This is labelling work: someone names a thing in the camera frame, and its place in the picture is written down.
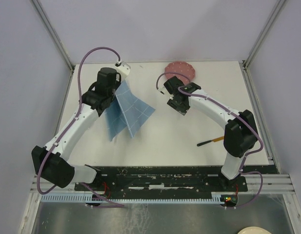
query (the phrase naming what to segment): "pink round pad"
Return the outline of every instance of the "pink round pad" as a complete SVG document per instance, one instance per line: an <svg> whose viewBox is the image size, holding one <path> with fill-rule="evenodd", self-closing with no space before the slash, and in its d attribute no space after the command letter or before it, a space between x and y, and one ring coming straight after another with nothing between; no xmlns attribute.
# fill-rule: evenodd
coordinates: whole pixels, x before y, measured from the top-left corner
<svg viewBox="0 0 301 234"><path fill-rule="evenodd" d="M185 76L187 76L190 81L192 81L195 78L195 69L192 67L192 65L188 64L187 62L182 61L176 61L171 62L168 64L168 66L165 68L165 72L178 72ZM166 74L165 75L167 79L170 79L174 76L178 77L184 84L188 84L188 80L180 75L174 75L174 74Z"/></svg>

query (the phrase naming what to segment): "black mounting plate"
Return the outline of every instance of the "black mounting plate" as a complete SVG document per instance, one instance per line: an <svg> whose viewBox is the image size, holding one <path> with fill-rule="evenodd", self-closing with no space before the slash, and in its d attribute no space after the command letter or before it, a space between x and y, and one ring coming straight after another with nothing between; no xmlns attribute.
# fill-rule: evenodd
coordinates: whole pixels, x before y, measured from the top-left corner
<svg viewBox="0 0 301 234"><path fill-rule="evenodd" d="M247 166L244 171L272 173L268 166ZM111 190L110 199L210 199L211 192L247 192L246 180L240 176L225 191L217 174L220 166L211 167L96 167ZM87 191L76 184L75 191ZM104 191L104 186L96 191Z"/></svg>

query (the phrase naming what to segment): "white tabletop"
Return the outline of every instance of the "white tabletop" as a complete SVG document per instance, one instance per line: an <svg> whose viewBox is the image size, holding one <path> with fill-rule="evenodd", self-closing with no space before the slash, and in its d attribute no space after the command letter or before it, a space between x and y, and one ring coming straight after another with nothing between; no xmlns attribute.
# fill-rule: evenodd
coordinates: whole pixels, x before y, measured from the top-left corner
<svg viewBox="0 0 301 234"><path fill-rule="evenodd" d="M168 63L130 63L126 81L132 93L155 108L155 112L134 138L127 129L109 142L105 115L85 132L75 146L69 162L93 166L185 166L223 165L226 150L223 141L197 147L196 144L224 135L224 131L203 113L190 109L183 116L167 105L168 97L155 88L157 77ZM191 62L196 70L194 82L222 103L243 111L252 110L244 79L237 61ZM81 71L84 93L96 81L101 67L111 64L85 64ZM78 105L77 70L66 100L61 127ZM265 151L251 155L247 165L267 165Z"/></svg>

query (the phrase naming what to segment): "gray wall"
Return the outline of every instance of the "gray wall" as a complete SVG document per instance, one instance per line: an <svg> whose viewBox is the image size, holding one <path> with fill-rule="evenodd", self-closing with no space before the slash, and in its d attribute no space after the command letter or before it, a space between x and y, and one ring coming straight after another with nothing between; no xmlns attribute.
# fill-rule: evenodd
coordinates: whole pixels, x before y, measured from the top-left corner
<svg viewBox="0 0 301 234"><path fill-rule="evenodd" d="M15 234L31 149L55 132L69 70L29 0L0 0L0 234Z"/></svg>
<svg viewBox="0 0 301 234"><path fill-rule="evenodd" d="M301 203L301 0L290 0L250 66L282 169Z"/></svg>
<svg viewBox="0 0 301 234"><path fill-rule="evenodd" d="M97 46L125 61L243 60L277 0L40 0L73 63ZM87 63L115 61L108 52Z"/></svg>

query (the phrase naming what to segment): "white plate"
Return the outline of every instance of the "white plate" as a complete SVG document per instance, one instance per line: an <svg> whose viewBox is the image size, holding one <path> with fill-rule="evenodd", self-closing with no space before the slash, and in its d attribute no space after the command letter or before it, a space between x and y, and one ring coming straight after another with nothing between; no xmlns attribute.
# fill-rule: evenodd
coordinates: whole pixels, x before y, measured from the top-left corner
<svg viewBox="0 0 301 234"><path fill-rule="evenodd" d="M258 227L248 227L245 229L242 229L238 234L271 234L265 229L258 228Z"/></svg>

